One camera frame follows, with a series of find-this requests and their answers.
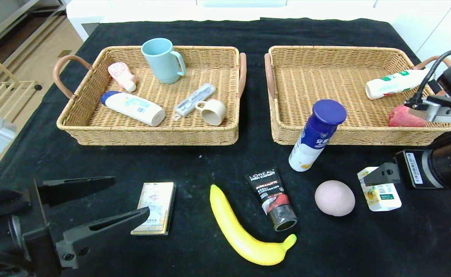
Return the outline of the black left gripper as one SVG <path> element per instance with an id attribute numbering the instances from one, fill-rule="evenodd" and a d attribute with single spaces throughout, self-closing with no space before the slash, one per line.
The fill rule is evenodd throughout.
<path id="1" fill-rule="evenodd" d="M 59 277 L 61 266 L 78 269 L 142 225 L 150 215 L 149 207 L 71 228 L 54 245 L 44 205 L 55 207 L 115 184 L 116 177 L 102 176 L 34 180 L 25 189 L 6 189 L 7 203 L 11 205 L 7 234 L 13 244 L 7 252 L 11 256 L 8 270 L 24 276 Z"/>

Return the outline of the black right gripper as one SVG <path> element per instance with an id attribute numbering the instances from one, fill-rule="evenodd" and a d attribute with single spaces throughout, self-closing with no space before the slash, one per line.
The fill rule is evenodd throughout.
<path id="1" fill-rule="evenodd" d="M 384 163 L 363 177 L 365 185 L 402 182 L 411 189 L 451 189 L 451 144 L 403 150 L 396 154 L 395 161 Z"/>

